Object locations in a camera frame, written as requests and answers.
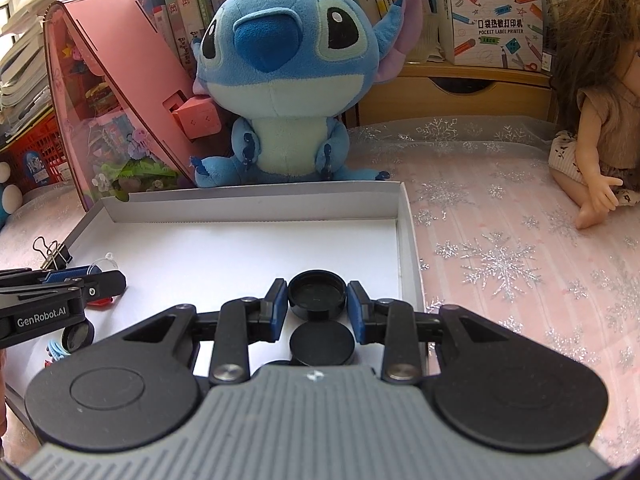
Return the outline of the blue pink hair clip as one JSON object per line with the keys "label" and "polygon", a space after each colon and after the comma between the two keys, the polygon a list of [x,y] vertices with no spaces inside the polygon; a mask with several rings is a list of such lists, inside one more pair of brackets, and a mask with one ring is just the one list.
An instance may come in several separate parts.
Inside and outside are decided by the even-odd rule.
{"label": "blue pink hair clip", "polygon": [[68,352],[57,340],[50,340],[48,342],[47,354],[49,356],[50,363],[58,362],[59,360],[65,359],[70,356],[70,352]]}

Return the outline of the label printer box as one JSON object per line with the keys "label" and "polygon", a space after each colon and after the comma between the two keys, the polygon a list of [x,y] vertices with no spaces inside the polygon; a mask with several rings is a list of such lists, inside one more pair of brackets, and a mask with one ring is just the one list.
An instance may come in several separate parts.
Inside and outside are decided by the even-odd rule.
{"label": "label printer box", "polygon": [[541,0],[436,0],[439,43],[454,65],[539,72]]}

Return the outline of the pink triangular miniature house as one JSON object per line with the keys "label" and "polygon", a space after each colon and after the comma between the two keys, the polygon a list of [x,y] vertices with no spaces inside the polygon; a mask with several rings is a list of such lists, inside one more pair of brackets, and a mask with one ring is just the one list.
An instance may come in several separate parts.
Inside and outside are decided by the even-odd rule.
{"label": "pink triangular miniature house", "polygon": [[82,206],[190,188],[192,157],[225,155],[229,133],[139,0],[58,0],[43,22],[47,69]]}

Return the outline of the blue Stitch plush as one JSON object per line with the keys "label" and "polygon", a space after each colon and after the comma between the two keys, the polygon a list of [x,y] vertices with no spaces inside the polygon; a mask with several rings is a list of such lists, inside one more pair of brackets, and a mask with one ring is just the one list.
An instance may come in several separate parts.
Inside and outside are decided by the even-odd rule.
{"label": "blue Stitch plush", "polygon": [[236,116],[232,153],[193,157],[195,184],[388,179],[347,167],[338,118],[401,72],[422,24],[421,0],[377,23],[354,0],[226,0],[191,47],[194,92]]}

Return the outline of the black round lid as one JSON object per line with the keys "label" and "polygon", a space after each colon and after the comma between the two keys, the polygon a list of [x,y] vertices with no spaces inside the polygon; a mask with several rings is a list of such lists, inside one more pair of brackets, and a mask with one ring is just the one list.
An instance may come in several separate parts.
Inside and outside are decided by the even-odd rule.
{"label": "black round lid", "polygon": [[75,353],[89,347],[94,339],[94,326],[85,318],[83,321],[67,326],[62,333],[62,347],[68,353]]}

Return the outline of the white cardboard box tray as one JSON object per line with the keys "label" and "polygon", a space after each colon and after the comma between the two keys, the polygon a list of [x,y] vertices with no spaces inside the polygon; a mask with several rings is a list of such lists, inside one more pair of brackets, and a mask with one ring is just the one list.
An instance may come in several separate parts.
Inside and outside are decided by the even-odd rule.
{"label": "white cardboard box tray", "polygon": [[176,304],[217,310],[310,269],[358,281],[373,298],[424,299],[406,188],[393,181],[245,185],[107,198],[86,214],[60,200],[1,233],[4,268],[38,266],[32,242],[64,243],[76,266],[111,252],[126,292],[91,312],[104,338]]}

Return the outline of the red plastic cap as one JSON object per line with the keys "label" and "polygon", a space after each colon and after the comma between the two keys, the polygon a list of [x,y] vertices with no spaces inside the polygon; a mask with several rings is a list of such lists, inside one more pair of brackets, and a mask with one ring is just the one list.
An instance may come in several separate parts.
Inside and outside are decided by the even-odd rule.
{"label": "red plastic cap", "polygon": [[92,301],[88,301],[87,302],[87,308],[88,309],[108,309],[112,306],[112,304],[114,304],[114,298],[113,297],[107,297],[107,298],[100,298],[100,299],[95,299]]}

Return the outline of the black round container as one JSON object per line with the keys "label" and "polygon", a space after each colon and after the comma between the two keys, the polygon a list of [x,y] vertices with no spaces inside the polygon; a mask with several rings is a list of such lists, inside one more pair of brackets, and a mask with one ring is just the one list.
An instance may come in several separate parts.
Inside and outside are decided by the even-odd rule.
{"label": "black round container", "polygon": [[345,309],[346,284],[337,274],[327,270],[299,273],[288,283],[288,304],[304,321],[333,320]]}

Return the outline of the Doraemon plush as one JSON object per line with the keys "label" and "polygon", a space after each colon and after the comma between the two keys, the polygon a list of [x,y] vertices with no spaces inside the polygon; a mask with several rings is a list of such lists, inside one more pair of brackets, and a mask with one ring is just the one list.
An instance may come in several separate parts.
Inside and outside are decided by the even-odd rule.
{"label": "Doraemon plush", "polygon": [[0,228],[6,224],[11,214],[22,206],[23,194],[14,184],[9,184],[11,167],[7,162],[0,162]]}

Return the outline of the wooden drawer organizer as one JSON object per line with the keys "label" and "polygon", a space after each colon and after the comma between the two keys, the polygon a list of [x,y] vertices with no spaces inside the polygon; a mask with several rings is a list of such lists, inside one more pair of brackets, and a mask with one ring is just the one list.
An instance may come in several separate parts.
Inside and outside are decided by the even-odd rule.
{"label": "wooden drawer organizer", "polygon": [[528,116],[553,119],[549,77],[504,68],[410,63],[399,76],[376,84],[343,114],[349,127],[428,116]]}

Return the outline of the red plastic crate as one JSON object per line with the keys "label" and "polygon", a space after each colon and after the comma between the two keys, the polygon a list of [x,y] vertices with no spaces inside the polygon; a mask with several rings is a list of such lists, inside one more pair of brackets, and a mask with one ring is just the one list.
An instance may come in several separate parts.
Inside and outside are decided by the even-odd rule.
{"label": "red plastic crate", "polygon": [[9,182],[24,194],[45,185],[72,180],[53,110],[2,148],[1,160],[11,167]]}

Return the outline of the brown haired doll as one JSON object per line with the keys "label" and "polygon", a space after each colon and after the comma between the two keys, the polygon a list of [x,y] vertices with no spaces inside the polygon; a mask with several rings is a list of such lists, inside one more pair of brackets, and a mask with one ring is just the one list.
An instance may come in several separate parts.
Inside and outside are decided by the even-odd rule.
{"label": "brown haired doll", "polygon": [[587,229],[639,201],[639,0],[567,0],[552,87],[550,174]]}

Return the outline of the black round disc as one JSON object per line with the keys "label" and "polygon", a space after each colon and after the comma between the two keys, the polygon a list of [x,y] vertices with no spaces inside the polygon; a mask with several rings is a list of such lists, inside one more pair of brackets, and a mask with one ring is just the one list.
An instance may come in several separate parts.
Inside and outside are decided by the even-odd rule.
{"label": "black round disc", "polygon": [[292,362],[303,366],[347,365],[355,347],[352,332],[336,321],[300,324],[290,338]]}

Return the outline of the black binder clip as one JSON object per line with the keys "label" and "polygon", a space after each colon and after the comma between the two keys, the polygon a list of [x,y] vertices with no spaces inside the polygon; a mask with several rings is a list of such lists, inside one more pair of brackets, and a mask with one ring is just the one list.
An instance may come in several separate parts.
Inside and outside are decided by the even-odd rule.
{"label": "black binder clip", "polygon": [[34,239],[32,249],[43,258],[40,266],[41,270],[65,270],[73,260],[64,243],[57,240],[52,240],[51,243],[48,243],[42,235]]}

